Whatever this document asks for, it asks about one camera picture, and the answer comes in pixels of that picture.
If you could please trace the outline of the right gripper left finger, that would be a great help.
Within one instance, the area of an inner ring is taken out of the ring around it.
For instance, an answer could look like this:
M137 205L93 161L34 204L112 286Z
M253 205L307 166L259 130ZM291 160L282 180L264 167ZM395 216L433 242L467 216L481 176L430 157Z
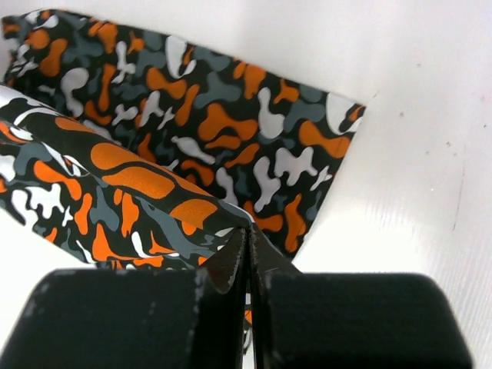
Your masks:
M247 235L186 271L60 269L29 296L3 368L240 368Z

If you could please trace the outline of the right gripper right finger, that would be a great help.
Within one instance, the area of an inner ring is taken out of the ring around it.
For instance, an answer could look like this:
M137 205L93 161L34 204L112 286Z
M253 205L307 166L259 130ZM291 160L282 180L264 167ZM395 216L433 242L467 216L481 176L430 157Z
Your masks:
M258 368L471 368L439 285L415 273L303 273L248 231Z

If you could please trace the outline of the camouflage orange black shorts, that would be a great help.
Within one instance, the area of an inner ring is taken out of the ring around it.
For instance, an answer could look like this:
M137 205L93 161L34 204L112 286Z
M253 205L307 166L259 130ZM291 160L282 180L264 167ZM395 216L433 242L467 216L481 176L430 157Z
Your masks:
M294 258L365 108L174 35L1 19L1 208L104 269L194 269L255 226Z

